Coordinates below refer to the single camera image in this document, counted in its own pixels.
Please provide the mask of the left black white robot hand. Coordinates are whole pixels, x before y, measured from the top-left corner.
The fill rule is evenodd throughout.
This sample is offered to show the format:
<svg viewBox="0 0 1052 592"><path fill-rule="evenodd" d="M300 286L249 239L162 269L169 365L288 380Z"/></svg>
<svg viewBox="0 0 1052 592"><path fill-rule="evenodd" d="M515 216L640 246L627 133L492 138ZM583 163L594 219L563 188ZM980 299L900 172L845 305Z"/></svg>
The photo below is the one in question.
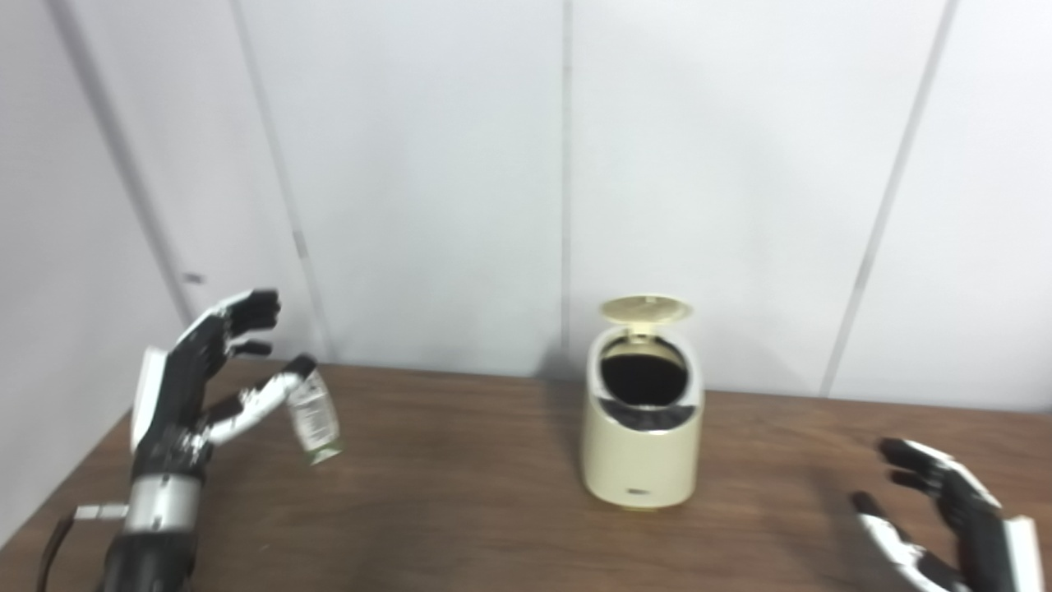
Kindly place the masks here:
<svg viewBox="0 0 1052 592"><path fill-rule="evenodd" d="M270 377L205 405L207 383L230 359L270 355L270 342L245 335L274 330L279 311L274 289L243 291L207 308L168 351L146 350L132 407L132 481L203 479L214 447L244 434L306 385L318 363L301 354Z"/></svg>

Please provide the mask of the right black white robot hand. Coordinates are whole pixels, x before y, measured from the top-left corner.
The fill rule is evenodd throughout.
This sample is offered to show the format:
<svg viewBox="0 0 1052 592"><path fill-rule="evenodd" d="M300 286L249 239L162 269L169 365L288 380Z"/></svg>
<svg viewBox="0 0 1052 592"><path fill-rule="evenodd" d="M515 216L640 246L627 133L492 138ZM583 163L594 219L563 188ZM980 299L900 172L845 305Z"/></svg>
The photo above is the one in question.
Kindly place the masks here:
<svg viewBox="0 0 1052 592"><path fill-rule="evenodd" d="M890 520L870 493L850 501L886 562L913 591L1044 591L1040 536L1026 515L1004 516L999 499L960 461L909 438L879 438L889 479L928 496L957 540L957 565L943 562Z"/></svg>

